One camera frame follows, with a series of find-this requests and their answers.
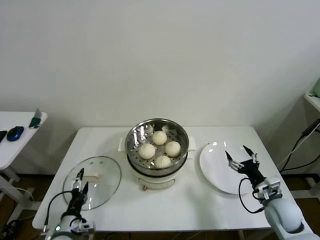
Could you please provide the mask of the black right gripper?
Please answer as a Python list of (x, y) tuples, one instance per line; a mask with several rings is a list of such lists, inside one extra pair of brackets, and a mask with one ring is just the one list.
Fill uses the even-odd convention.
[(265, 180), (265, 177), (259, 171), (260, 164), (257, 154), (245, 145), (243, 145), (243, 148), (251, 157), (251, 159), (239, 163), (237, 161), (234, 161), (230, 154), (225, 150), (228, 166), (240, 174), (245, 174), (249, 178), (252, 186), (256, 187), (258, 184), (262, 183)]

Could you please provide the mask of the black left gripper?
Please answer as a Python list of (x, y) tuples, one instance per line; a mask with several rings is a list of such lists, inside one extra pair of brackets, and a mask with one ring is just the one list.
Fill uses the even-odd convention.
[(81, 218), (82, 206), (88, 199), (89, 183), (86, 182), (82, 189), (82, 181), (84, 176), (84, 168), (81, 168), (73, 179), (73, 190), (71, 191), (71, 201), (68, 204), (67, 210), (63, 213), (63, 216), (74, 216)]

